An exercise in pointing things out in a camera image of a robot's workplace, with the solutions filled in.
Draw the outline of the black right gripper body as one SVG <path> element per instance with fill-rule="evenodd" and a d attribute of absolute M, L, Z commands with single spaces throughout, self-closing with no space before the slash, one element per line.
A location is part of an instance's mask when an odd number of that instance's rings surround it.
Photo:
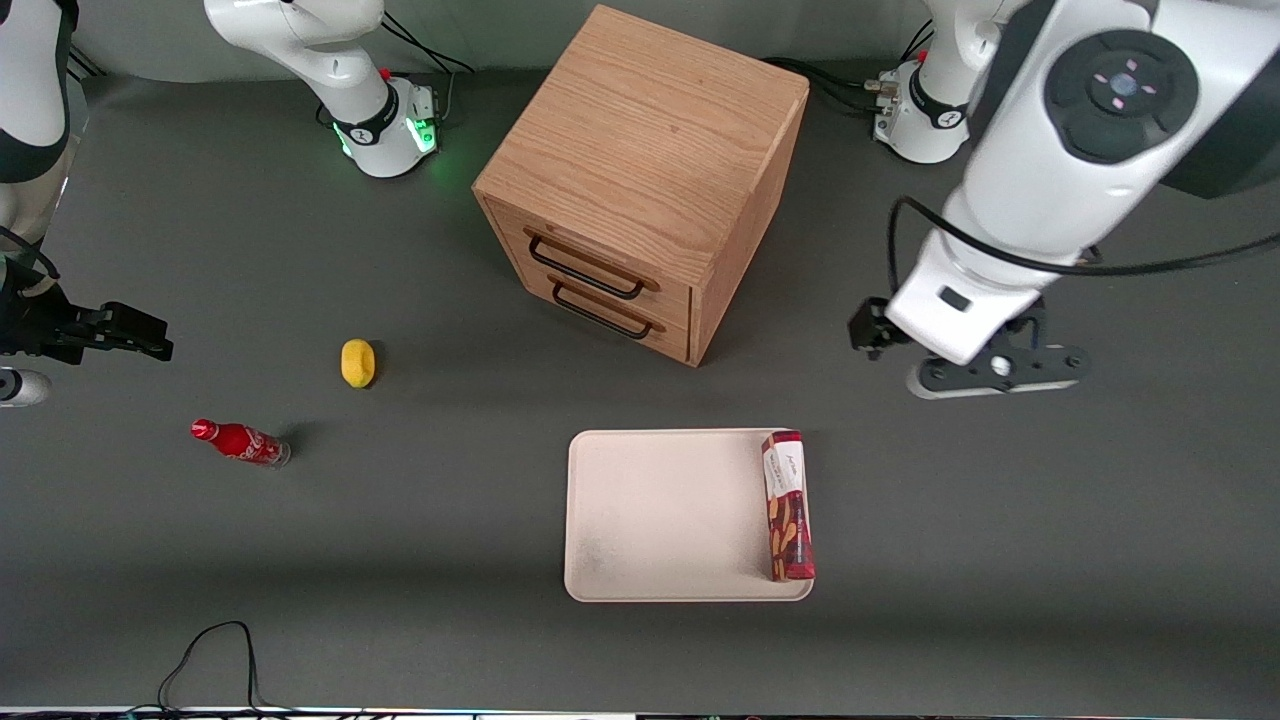
<path fill-rule="evenodd" d="M 1 354 L 24 354 L 59 363 L 81 363 L 84 351 L 100 348 L 81 322 L 84 309 L 70 304 L 60 284 L 12 258 L 3 259 Z"/>

